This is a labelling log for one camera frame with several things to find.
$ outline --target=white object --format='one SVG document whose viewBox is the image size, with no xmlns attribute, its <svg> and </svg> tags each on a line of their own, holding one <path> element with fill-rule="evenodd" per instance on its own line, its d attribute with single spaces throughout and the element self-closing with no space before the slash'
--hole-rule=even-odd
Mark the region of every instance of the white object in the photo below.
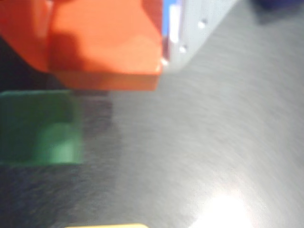
<svg viewBox="0 0 304 228">
<path fill-rule="evenodd" d="M 169 9 L 167 64 L 164 72 L 181 70 L 197 53 L 238 0 L 178 0 Z"/>
</svg>

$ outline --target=green block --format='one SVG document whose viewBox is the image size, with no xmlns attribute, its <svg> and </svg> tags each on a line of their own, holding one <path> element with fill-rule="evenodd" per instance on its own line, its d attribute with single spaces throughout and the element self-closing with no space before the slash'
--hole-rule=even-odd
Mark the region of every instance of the green block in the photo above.
<svg viewBox="0 0 304 228">
<path fill-rule="evenodd" d="M 79 109 L 67 90 L 0 94 L 0 164 L 81 162 Z"/>
</svg>

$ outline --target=gray table surface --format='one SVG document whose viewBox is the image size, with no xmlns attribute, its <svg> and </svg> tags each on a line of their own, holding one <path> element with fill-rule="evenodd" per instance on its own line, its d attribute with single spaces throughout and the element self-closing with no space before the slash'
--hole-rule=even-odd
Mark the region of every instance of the gray table surface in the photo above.
<svg viewBox="0 0 304 228">
<path fill-rule="evenodd" d="M 156 92 L 78 97 L 85 163 L 1 168 L 1 227 L 189 228 L 221 196 L 248 227 L 304 227 L 304 10 L 260 23 L 241 1 Z"/>
</svg>

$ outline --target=orange block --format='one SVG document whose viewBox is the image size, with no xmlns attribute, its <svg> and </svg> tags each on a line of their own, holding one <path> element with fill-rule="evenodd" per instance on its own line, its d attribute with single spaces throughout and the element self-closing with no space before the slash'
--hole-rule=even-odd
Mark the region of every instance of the orange block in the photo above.
<svg viewBox="0 0 304 228">
<path fill-rule="evenodd" d="M 162 0 L 1 0 L 0 34 L 69 88 L 153 90 Z"/>
<path fill-rule="evenodd" d="M 55 0 L 50 70 L 72 88 L 154 89 L 161 10 L 161 0 Z"/>
</svg>

